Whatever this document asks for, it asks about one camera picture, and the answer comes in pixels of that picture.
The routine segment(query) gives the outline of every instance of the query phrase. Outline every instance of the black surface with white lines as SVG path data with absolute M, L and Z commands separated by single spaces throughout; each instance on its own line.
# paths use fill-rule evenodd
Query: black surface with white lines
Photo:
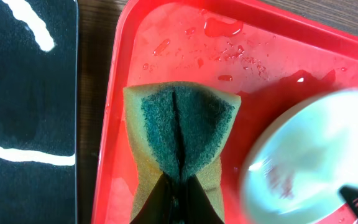
M 75 222 L 77 6 L 0 0 L 0 223 Z

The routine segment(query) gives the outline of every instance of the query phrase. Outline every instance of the white stripe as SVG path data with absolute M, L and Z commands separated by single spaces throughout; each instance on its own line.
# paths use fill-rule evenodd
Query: white stripe
M 41 162 L 56 166 L 73 166 L 75 154 L 72 156 L 55 156 L 39 151 L 3 149 L 0 147 L 0 158 L 12 162 Z
M 2 0 L 12 10 L 13 16 L 25 22 L 32 30 L 35 41 L 44 52 L 48 52 L 55 47 L 55 42 L 47 30 L 46 23 L 32 10 L 30 4 L 25 0 Z

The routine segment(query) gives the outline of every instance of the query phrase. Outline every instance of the red tray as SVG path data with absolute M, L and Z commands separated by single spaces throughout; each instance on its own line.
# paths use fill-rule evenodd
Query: red tray
M 129 223 L 138 185 L 122 89 L 191 81 L 242 105 L 222 153 L 225 222 L 251 223 L 239 170 L 259 134 L 313 95 L 358 86 L 358 37 L 255 0 L 130 0 L 114 41 L 92 224 Z M 345 207 L 321 223 L 353 223 Z

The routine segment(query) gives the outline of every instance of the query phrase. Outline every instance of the sponge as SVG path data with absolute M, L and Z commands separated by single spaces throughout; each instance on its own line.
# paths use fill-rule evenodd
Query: sponge
M 124 89 L 126 126 L 139 173 L 134 218 L 164 172 L 174 182 L 196 175 L 224 219 L 220 153 L 241 98 L 190 82 Z

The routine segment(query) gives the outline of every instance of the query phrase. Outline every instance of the white bowl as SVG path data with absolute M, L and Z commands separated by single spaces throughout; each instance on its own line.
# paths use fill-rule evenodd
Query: white bowl
M 243 210 L 259 224 L 312 223 L 358 187 L 358 90 L 306 100 L 259 137 L 242 170 Z

